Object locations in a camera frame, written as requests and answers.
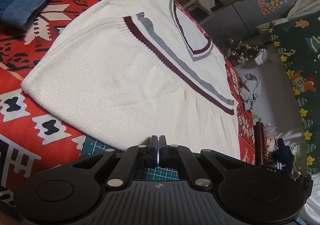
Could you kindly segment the white knit v-neck sweater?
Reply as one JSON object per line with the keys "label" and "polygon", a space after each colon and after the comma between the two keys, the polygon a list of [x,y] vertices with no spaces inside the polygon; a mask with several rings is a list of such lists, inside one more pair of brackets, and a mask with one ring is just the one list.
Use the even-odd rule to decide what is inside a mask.
{"label": "white knit v-neck sweater", "polygon": [[102,0],[22,82],[49,113],[125,150],[152,135],[240,157],[226,61],[173,0]]}

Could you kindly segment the dark wooden side table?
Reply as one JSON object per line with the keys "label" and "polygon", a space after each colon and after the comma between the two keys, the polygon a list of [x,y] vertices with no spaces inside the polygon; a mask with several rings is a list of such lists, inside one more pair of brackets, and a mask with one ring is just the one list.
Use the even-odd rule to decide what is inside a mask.
{"label": "dark wooden side table", "polygon": [[265,130],[261,122],[256,122],[254,125],[255,139],[255,165],[260,166],[265,161]]}

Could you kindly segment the grey crumpled garment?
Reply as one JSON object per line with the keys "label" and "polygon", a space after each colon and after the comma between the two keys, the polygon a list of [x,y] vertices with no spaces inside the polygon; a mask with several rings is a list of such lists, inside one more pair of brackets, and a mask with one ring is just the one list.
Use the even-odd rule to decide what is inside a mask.
{"label": "grey crumpled garment", "polygon": [[257,101],[261,94],[261,82],[253,74],[244,74],[241,77],[240,97],[244,103],[244,109],[250,111],[253,109],[253,104]]}

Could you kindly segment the red patterned christmas blanket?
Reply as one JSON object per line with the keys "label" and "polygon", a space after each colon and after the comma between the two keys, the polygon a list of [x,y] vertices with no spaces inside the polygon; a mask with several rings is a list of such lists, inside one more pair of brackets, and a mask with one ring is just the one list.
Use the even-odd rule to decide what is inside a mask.
{"label": "red patterned christmas blanket", "polygon": [[87,135],[254,163],[240,76],[178,0],[1,0],[1,204]]}

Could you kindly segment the small decorated christmas tree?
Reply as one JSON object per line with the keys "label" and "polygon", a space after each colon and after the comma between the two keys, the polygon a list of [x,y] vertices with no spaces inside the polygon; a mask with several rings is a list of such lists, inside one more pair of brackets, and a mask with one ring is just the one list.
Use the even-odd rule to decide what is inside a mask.
{"label": "small decorated christmas tree", "polygon": [[262,48],[260,45],[229,39],[226,42],[226,47],[222,51],[228,61],[230,61],[233,66],[237,66],[255,58]]}

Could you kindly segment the grey refrigerator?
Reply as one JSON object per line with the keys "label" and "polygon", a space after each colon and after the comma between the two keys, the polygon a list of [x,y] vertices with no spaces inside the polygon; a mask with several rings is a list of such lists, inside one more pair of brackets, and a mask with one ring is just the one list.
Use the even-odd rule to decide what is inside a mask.
{"label": "grey refrigerator", "polygon": [[284,18],[296,0],[243,0],[222,8],[202,24],[220,47],[228,39],[242,40],[258,32],[257,26]]}

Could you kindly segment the green christmas wall banner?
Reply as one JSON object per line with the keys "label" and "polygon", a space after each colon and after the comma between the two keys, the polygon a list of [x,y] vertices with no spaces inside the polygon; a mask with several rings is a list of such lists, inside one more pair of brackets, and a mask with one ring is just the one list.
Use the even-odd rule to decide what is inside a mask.
{"label": "green christmas wall banner", "polygon": [[306,140],[309,174],[319,172],[319,12],[268,30],[293,87]]}

